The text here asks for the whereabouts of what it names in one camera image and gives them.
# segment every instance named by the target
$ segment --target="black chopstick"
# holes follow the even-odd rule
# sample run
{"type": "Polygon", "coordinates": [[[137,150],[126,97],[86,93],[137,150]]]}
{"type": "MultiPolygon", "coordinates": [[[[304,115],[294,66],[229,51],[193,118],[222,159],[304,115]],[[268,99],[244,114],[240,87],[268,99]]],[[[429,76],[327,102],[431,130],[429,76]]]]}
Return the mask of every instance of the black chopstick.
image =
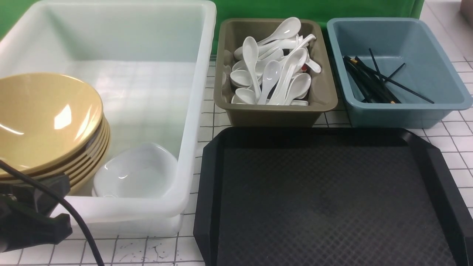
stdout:
{"type": "Polygon", "coordinates": [[[387,77],[387,79],[384,81],[384,83],[386,84],[387,80],[390,80],[392,77],[394,77],[394,75],[399,71],[401,70],[401,68],[403,68],[403,66],[405,66],[406,63],[403,63],[401,66],[399,66],[391,75],[389,75],[389,77],[387,77]]]}
{"type": "Polygon", "coordinates": [[[378,78],[379,78],[381,91],[383,92],[385,97],[388,99],[389,103],[395,104],[396,103],[395,99],[392,97],[394,94],[390,93],[389,89],[386,88],[386,85],[383,81],[383,78],[381,77],[381,72],[379,71],[378,63],[376,62],[375,56],[373,55],[373,51],[371,50],[371,48],[368,48],[368,50],[369,50],[369,54],[371,55],[371,59],[373,60],[373,63],[375,65],[376,72],[378,73],[378,78]]]}
{"type": "Polygon", "coordinates": [[[343,60],[343,62],[345,63],[345,68],[347,69],[347,72],[351,75],[351,77],[355,81],[355,83],[358,86],[358,89],[360,90],[361,94],[363,94],[363,97],[365,98],[363,101],[366,101],[368,103],[372,103],[373,100],[372,100],[371,96],[368,94],[368,92],[366,91],[364,85],[362,84],[362,82],[359,80],[357,74],[355,73],[355,71],[357,69],[349,61],[343,60]]]}
{"type": "Polygon", "coordinates": [[[378,73],[378,76],[379,76],[379,81],[383,82],[383,78],[381,77],[381,72],[379,72],[378,63],[376,63],[375,56],[373,55],[373,51],[371,50],[371,48],[368,48],[368,50],[369,50],[369,54],[371,55],[371,59],[373,60],[373,63],[375,64],[376,72],[378,73]]]}
{"type": "MultiPolygon", "coordinates": [[[[361,66],[361,65],[365,65],[365,66],[366,66],[366,64],[365,64],[359,57],[355,56],[355,60],[358,61],[358,62],[360,62],[360,66],[361,66]]],[[[375,74],[370,73],[370,72],[365,72],[365,73],[367,73],[367,75],[369,75],[372,80],[379,80],[378,77],[376,77],[375,74]]],[[[379,80],[379,83],[380,83],[380,84],[379,84],[379,87],[380,87],[380,90],[382,90],[382,91],[384,92],[384,94],[386,95],[386,98],[388,99],[388,101],[387,101],[386,103],[397,103],[397,104],[400,104],[401,101],[386,87],[386,85],[384,84],[384,82],[382,82],[382,81],[379,80]]]]}
{"type": "MultiPolygon", "coordinates": [[[[357,60],[355,60],[355,59],[351,59],[351,61],[354,62],[355,64],[358,64],[358,63],[359,63],[360,66],[361,66],[364,70],[366,70],[367,72],[370,72],[370,73],[373,73],[373,74],[377,75],[376,70],[373,70],[373,69],[369,68],[369,67],[368,67],[367,65],[365,65],[363,62],[357,61],[357,60]]],[[[383,74],[381,74],[381,77],[383,77],[384,79],[386,79],[386,81],[391,82],[391,83],[393,83],[394,85],[400,87],[401,89],[403,89],[403,90],[405,90],[405,91],[407,91],[407,92],[410,92],[410,93],[414,94],[415,96],[417,96],[417,97],[419,97],[419,98],[421,98],[421,99],[423,99],[423,100],[425,100],[425,101],[427,101],[427,102],[430,102],[431,104],[434,103],[434,102],[433,102],[432,100],[430,100],[429,98],[420,95],[419,93],[417,93],[417,92],[415,92],[415,91],[409,89],[408,87],[406,87],[406,86],[400,84],[399,82],[396,82],[396,81],[394,81],[394,80],[392,80],[392,79],[388,79],[388,77],[385,76],[385,75],[383,75],[383,74]]]]}
{"type": "Polygon", "coordinates": [[[386,92],[384,88],[382,88],[381,83],[376,76],[364,71],[360,66],[352,62],[350,57],[346,56],[344,59],[357,69],[359,78],[365,84],[366,90],[368,90],[370,94],[373,95],[376,102],[394,103],[390,95],[386,92]]]}

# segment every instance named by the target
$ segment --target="stack of bowls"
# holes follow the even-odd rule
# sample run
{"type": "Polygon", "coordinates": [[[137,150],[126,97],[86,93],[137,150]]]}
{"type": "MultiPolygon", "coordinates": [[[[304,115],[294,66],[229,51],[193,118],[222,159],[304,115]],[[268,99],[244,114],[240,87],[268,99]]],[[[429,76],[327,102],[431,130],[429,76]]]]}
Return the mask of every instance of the stack of bowls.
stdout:
{"type": "MultiPolygon", "coordinates": [[[[74,193],[109,145],[102,100],[90,85],[55,73],[0,79],[0,160],[36,180],[65,173],[74,193]]],[[[21,183],[3,170],[0,182],[21,183]]]]}

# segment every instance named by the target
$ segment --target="black tray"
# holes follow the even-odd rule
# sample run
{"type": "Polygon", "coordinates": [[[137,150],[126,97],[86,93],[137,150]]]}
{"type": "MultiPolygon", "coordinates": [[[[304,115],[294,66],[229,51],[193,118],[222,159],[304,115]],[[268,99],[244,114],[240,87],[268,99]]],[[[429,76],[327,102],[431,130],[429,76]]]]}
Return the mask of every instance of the black tray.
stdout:
{"type": "Polygon", "coordinates": [[[440,151],[404,129],[229,128],[205,148],[207,266],[473,265],[440,151]]]}

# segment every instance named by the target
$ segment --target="textured tray surface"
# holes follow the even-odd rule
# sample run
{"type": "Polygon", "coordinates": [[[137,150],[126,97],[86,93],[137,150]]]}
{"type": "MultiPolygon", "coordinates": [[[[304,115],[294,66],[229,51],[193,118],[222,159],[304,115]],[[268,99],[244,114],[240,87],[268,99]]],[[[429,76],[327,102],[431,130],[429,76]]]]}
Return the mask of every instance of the textured tray surface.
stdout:
{"type": "Polygon", "coordinates": [[[217,265],[455,265],[410,148],[226,149],[217,265]]]}

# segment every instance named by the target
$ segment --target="blue plastic bin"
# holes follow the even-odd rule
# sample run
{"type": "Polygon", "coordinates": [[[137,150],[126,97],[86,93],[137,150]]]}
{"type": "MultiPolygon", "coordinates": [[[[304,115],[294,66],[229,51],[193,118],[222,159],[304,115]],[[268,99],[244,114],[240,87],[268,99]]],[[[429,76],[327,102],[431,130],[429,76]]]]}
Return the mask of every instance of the blue plastic bin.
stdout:
{"type": "Polygon", "coordinates": [[[425,23],[412,18],[334,18],[327,24],[347,110],[356,127],[430,128],[453,110],[472,106],[472,97],[444,50],[425,23]],[[346,72],[343,56],[358,56],[393,80],[429,98],[429,103],[391,83],[401,104],[363,103],[363,95],[346,72]]]}

